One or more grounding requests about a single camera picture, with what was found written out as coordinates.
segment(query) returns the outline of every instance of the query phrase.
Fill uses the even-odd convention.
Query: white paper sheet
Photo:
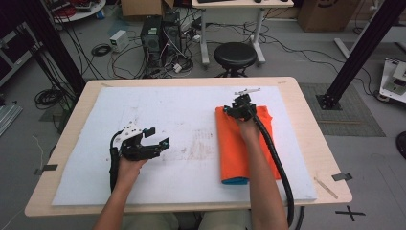
[[[156,127],[144,138],[152,145],[170,137],[170,148],[141,169],[129,204],[249,201],[248,185],[223,185],[214,109],[231,105],[247,86],[106,87],[69,157],[53,205],[104,204],[110,195],[109,143],[129,120],[140,128]],[[316,198],[278,87],[261,87],[252,102],[267,105],[273,116],[275,146],[295,200]],[[285,199],[282,183],[278,181]]]

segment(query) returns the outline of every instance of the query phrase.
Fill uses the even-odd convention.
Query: human arm
[[[288,229],[281,195],[259,143],[259,129],[253,119],[239,124],[248,150],[252,223],[259,229]]]
[[[145,163],[146,160],[129,161],[125,157],[121,157],[116,186],[104,205],[93,230],[121,228],[126,200]]]

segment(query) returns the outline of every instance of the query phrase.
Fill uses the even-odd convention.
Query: gray carpet
[[[62,107],[57,104],[45,110],[39,118],[39,122],[59,122],[62,116]]]
[[[322,110],[317,102],[316,95],[325,94],[330,84],[300,83],[300,86],[324,135],[386,136],[352,85],[339,102],[342,110]]]

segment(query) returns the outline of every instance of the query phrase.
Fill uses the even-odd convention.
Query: black stool
[[[228,42],[219,45],[214,51],[214,58],[226,72],[217,77],[247,77],[245,69],[253,65],[257,60],[257,52],[247,44],[241,42]]]

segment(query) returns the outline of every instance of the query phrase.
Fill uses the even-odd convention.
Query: desk leg
[[[404,52],[406,52],[406,42],[395,42]]]
[[[202,36],[200,37],[200,52],[202,53],[202,64],[207,66],[210,64],[209,61],[209,51],[207,49],[207,42],[206,42],[206,9],[203,9],[201,11],[201,20],[202,20],[202,25],[201,25],[201,32]]]
[[[254,49],[257,51],[259,64],[265,63],[265,57],[263,56],[262,49],[259,46],[259,33],[260,33],[260,28],[262,27],[262,18],[263,18],[264,12],[265,12],[264,8],[259,9],[258,18],[257,18],[257,27],[255,28],[255,34],[251,36],[251,42],[253,43]]]
[[[334,38],[334,42],[338,46],[338,49],[340,49],[341,53],[343,53],[346,58],[349,58],[350,51],[349,49],[347,49],[347,46],[344,44],[344,42],[340,38]]]

